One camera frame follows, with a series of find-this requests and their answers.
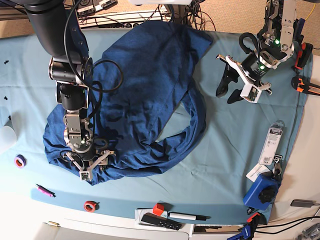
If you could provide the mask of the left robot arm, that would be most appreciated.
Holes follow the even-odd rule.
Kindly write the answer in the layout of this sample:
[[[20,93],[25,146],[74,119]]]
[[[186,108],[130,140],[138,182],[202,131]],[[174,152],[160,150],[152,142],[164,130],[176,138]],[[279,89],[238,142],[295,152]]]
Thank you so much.
[[[225,63],[225,68],[216,89],[216,97],[223,97],[229,90],[229,84],[238,80],[242,80],[244,86],[232,92],[228,104],[241,100],[255,104],[263,92],[272,95],[272,84],[264,83],[262,78],[294,54],[296,4],[295,0],[266,1],[262,29],[257,35],[244,32],[238,38],[240,48],[247,55],[242,62],[230,55],[217,55],[217,59]]]

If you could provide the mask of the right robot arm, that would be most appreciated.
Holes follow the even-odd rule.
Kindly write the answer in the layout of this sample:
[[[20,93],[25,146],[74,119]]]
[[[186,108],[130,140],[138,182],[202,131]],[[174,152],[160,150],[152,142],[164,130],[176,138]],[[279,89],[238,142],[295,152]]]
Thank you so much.
[[[64,108],[64,161],[88,167],[98,157],[94,125],[88,114],[93,60],[79,26],[77,5],[67,10],[62,0],[23,0],[26,14],[42,47],[51,55],[49,77],[56,81],[56,101]]]

